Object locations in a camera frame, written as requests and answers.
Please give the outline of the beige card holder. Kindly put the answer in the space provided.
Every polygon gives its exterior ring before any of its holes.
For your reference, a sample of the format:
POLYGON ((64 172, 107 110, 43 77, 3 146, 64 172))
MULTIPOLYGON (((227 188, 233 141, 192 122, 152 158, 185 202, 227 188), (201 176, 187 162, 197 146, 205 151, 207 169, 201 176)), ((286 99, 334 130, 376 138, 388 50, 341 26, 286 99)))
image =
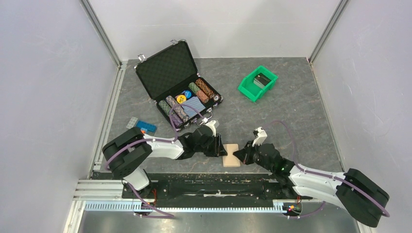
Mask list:
POLYGON ((234 155, 234 152, 239 150, 238 144, 224 144, 224 149, 227 152, 223 156, 223 167, 240 167, 240 160, 234 155))

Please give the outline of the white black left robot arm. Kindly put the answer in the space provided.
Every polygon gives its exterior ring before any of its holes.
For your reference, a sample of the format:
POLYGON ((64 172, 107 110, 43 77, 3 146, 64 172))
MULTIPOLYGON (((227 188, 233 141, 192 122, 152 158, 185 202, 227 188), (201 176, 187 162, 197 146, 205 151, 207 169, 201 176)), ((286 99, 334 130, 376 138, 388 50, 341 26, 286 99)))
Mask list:
POLYGON ((141 198, 150 196, 153 191, 147 172, 140 168, 146 159, 185 160, 195 153, 206 157, 227 155, 220 134, 211 125, 200 126, 191 133, 174 138, 154 137, 135 127, 104 145, 102 153, 106 159, 106 169, 141 198))

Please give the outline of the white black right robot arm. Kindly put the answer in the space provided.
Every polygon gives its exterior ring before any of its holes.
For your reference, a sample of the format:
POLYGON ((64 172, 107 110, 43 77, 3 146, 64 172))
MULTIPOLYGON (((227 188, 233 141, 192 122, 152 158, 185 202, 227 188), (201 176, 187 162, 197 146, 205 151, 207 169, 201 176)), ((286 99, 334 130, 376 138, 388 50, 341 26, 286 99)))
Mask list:
POLYGON ((356 221, 375 228, 389 201, 389 194, 361 171, 326 172, 295 164, 280 155, 273 144, 253 145, 233 153, 243 164, 257 164, 280 183, 283 196, 310 197, 346 210, 356 221))

